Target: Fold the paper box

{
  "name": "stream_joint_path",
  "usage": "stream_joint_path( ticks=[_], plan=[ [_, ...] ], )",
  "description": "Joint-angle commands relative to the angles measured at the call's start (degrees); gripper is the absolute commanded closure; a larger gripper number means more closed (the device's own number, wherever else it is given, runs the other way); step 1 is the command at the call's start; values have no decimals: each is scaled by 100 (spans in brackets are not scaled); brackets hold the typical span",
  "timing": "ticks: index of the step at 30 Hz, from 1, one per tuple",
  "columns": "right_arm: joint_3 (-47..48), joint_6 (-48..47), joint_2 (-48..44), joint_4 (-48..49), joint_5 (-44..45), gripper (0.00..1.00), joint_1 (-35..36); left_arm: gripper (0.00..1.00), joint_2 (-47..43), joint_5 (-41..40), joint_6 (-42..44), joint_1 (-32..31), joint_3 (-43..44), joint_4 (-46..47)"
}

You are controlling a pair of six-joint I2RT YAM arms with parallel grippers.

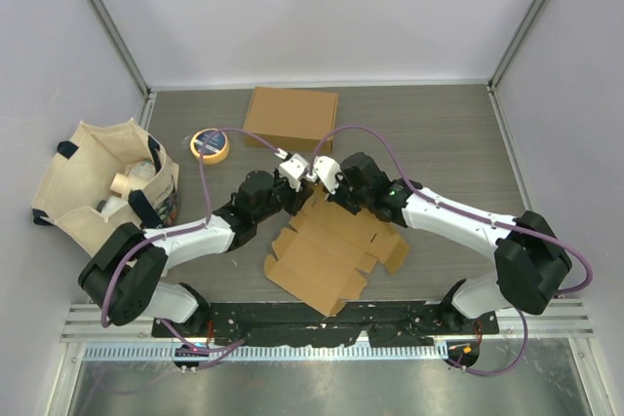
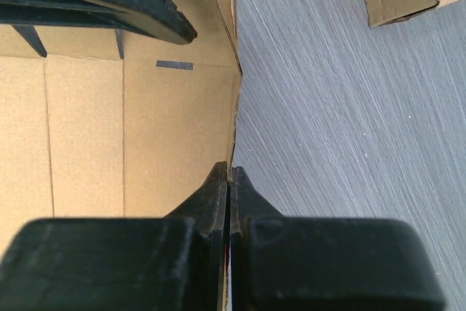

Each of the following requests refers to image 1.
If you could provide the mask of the large brown cardboard box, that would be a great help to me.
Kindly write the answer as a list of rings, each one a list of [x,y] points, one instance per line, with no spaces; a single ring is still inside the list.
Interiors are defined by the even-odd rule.
[[[338,94],[256,87],[243,129],[277,148],[312,152],[334,130]]]

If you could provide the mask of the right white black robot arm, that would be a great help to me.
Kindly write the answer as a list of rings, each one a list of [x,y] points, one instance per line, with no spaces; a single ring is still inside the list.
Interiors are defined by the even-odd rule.
[[[439,320],[450,332],[463,332],[500,309],[542,314],[571,269],[549,224],[533,211],[514,217],[458,204],[415,181],[390,179],[363,152],[342,163],[318,157],[313,171],[328,200],[347,211],[366,210],[382,222],[442,236],[493,263],[492,272],[459,280],[438,305]]]

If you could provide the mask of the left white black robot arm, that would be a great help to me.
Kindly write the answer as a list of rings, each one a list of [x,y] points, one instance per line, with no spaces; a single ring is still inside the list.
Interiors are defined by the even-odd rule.
[[[277,170],[252,171],[208,220],[145,231],[122,224],[83,269],[78,284],[100,306],[105,325],[150,317],[182,336],[198,336],[211,319],[208,302],[188,284],[162,282],[162,274],[244,246],[267,218],[282,210],[295,215],[311,191],[306,178],[291,182]]]

